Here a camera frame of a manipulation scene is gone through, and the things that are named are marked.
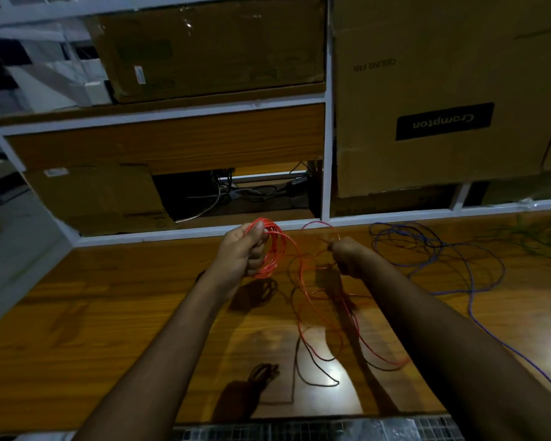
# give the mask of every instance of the person's right hand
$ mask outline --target person's right hand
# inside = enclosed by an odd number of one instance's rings
[[[343,240],[331,242],[328,249],[332,252],[341,274],[361,278],[361,260],[368,251],[365,246],[351,237],[345,237]]]

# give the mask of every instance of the metal shelf frame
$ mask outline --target metal shelf frame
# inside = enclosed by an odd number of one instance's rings
[[[209,0],[76,0],[69,2],[54,2],[45,5],[24,5],[2,7],[0,13],[0,26],[24,23],[27,21],[54,20],[67,17],[82,16],[86,14],[114,12],[118,10],[142,9],[144,7],[166,6]],[[331,176],[332,176],[332,152],[334,135],[334,99],[332,80],[332,29],[329,26],[327,33],[327,89],[325,93],[306,96],[281,97],[256,102],[236,102],[200,106],[191,108],[178,108],[162,111],[148,111],[131,115],[103,116],[98,118],[62,120],[54,122],[33,123],[25,125],[13,125],[0,127],[0,147],[22,175],[25,166],[10,147],[6,136],[16,134],[40,133],[56,130],[72,130],[86,127],[99,127],[122,123],[134,123],[155,121],[163,119],[188,118],[193,116],[216,115],[232,113],[236,111],[251,111],[305,105],[312,103],[325,103],[325,133],[324,133],[324,158],[323,158],[323,188],[321,220],[335,227],[353,226],[358,224],[371,224],[375,222],[399,222],[421,221],[461,216],[478,216],[498,213],[517,213],[531,210],[551,210],[551,200],[532,201],[527,200],[518,203],[508,203],[494,206],[464,207],[463,203],[470,190],[470,183],[462,183],[457,188],[452,203],[448,209],[416,210],[411,212],[379,213],[345,217],[330,217],[331,203]],[[272,174],[256,175],[269,178]],[[102,246],[107,244],[138,243],[146,241],[186,239],[198,237],[220,236],[236,226],[216,226],[211,228],[180,229],[145,233],[133,233],[124,235],[107,235],[99,237],[81,237],[77,231],[70,228],[64,222],[53,217],[64,235],[75,247]],[[283,230],[300,229],[310,220],[291,220],[278,222]],[[314,227],[323,227],[323,224],[314,224]]]

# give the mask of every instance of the person's left arm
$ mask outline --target person's left arm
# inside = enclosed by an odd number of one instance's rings
[[[216,258],[74,441],[166,440],[220,308],[263,264],[263,224],[228,232]]]

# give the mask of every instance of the white label sticker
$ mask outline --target white label sticker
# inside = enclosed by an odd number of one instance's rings
[[[64,168],[64,167],[61,167],[59,169],[49,169],[49,170],[45,170],[44,171],[44,174],[45,176],[47,176],[48,178],[52,178],[54,176],[63,176],[63,175],[69,175],[69,171]]]
[[[137,81],[139,82],[139,85],[145,85],[147,83],[145,82],[145,74],[143,74],[142,66],[135,66],[134,73],[137,75]]]

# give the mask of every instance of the wooden tabletop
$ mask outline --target wooden tabletop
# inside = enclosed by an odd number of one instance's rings
[[[531,213],[523,223],[551,225],[551,213]],[[515,224],[512,215],[426,222],[448,242],[484,237],[507,266],[503,284],[477,295],[476,317],[498,337],[529,356],[551,375],[551,253],[534,253],[506,235],[493,240],[493,229]],[[364,244],[367,226],[339,229]],[[290,232],[304,253],[321,250],[319,238],[330,230]],[[121,244],[75,249],[0,321],[0,432],[75,429],[136,360],[196,276],[207,267],[219,238]],[[325,329],[307,306],[306,337],[323,357],[319,364],[339,381],[332,385],[298,344],[298,309],[305,298],[293,293],[297,273],[293,253],[268,281],[246,281],[217,318],[178,415],[180,423],[237,420],[253,405],[247,378],[261,363],[277,364],[279,376],[265,389],[253,417],[325,415],[398,415],[436,413],[441,403],[410,363],[400,371],[367,367],[364,359],[387,368],[355,342],[351,332]],[[420,254],[384,247],[382,254],[401,262]],[[476,249],[466,251],[479,283],[489,282],[498,262]],[[312,262],[324,265],[329,254]],[[465,287],[461,263],[437,263],[415,277],[427,290]],[[366,294],[353,279],[310,271],[311,287]],[[466,295],[443,298],[465,312]],[[393,360],[406,356],[395,334],[371,299],[355,299],[361,332],[377,352]],[[317,302],[337,323],[330,302]],[[344,349],[339,352],[340,340]],[[302,378],[294,373],[294,363]]]

